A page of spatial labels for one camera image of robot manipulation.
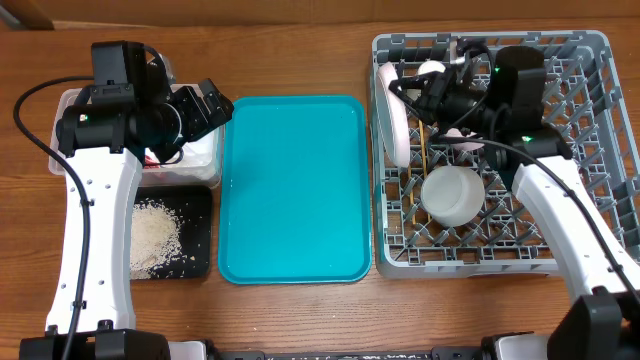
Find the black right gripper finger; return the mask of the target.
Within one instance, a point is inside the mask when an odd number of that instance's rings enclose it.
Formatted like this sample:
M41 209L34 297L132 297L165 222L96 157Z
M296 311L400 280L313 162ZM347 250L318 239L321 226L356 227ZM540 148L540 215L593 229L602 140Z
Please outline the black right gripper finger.
M408 89L422 91L430 87L439 75L439 72L430 72L413 77L399 78L396 80L392 80L388 86L388 89L394 93L403 92Z
M389 114L394 121L407 120L413 116L423 123L430 121L427 109L427 97L419 90L409 90L408 92L388 91Z

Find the wooden chopstick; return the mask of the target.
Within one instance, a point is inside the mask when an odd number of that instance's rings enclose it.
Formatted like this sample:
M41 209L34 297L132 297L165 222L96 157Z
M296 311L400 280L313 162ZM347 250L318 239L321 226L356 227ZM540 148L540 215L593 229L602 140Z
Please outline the wooden chopstick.
M426 185L426 180L428 177L428 151L426 148L426 137L425 137L425 130L424 130L424 125L421 121L418 121L418 126L419 126L419 135L420 135L420 147L421 147L421 162L422 162L422 170L423 170L423 182L421 185L421 192L420 192L420 199L421 199L421 205L425 211L425 213L427 214L427 223L429 223L432 220L431 214L429 213L429 211L426 209L426 207L424 206L424 201L422 200L422 196L425 195L426 190L425 190L425 185Z
M413 189L414 189L415 183L416 183L416 180L413 177L413 169L411 166L408 166L407 184L404 189L404 194L409 199L409 208L407 212L407 218L411 221L412 224L416 223L415 211L414 211L414 195L413 195Z

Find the large pink plate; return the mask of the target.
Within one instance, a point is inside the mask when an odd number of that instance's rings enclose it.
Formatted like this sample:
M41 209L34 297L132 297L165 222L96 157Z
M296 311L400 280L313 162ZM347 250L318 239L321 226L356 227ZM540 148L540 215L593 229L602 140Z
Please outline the large pink plate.
M380 66L375 77L375 104L385 150L391 162L400 168L410 164L410 137L404 103L389 86L398 76L392 63Z

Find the pale green cup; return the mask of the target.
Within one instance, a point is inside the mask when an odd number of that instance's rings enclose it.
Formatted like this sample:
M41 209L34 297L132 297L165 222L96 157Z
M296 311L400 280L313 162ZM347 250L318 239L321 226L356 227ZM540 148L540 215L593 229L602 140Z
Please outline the pale green cup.
M434 72L443 73L446 70L446 67L443 63L436 60L428 60L421 64L416 71L417 75L430 74ZM420 96L421 91L419 89L409 89L407 91L407 95L412 100L417 100Z

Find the white napkin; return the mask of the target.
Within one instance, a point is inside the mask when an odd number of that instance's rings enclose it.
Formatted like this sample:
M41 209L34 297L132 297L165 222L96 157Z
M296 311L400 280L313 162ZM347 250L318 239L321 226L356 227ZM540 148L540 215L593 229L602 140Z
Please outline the white napkin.
M182 167L196 167L209 164L216 153L219 131L214 130L195 142L183 147L183 158L178 163Z

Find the red snack wrapper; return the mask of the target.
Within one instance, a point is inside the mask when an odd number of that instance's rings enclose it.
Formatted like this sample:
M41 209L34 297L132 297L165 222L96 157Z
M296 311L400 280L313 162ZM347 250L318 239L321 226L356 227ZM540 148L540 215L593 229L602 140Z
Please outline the red snack wrapper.
M156 162L156 161L153 161L150 156L145 156L144 167L145 168L159 168L160 164L158 162Z

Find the grey bowl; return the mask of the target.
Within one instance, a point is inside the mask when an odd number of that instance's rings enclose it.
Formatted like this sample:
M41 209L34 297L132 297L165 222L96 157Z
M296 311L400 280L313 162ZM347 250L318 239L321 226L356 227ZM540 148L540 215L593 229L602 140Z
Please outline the grey bowl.
M437 223L447 228L473 220L484 200L481 177L466 167L438 167L427 175L421 186L421 206Z

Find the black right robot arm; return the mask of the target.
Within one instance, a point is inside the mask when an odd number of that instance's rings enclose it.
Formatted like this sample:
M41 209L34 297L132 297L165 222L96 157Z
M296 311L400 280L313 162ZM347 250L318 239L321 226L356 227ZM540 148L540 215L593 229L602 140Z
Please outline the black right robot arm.
M543 122L547 73L541 51L480 41L453 44L411 77L392 63L375 75L384 146L410 165L408 120L436 125L433 144L481 145L490 167L533 217L558 265L571 306L541 336L483 339L480 359L635 359L639 355L639 266L589 197L563 136Z

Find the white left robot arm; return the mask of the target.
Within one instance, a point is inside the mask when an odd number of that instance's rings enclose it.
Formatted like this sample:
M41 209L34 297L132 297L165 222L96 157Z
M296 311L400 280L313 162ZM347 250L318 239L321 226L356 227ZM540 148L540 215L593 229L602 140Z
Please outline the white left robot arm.
M210 80L173 88L166 61L132 41L91 47L91 75L55 125L48 155L64 170L66 223L58 285L41 337L23 359L214 359L209 340L171 342L136 327L131 226L145 155L170 160L232 118Z

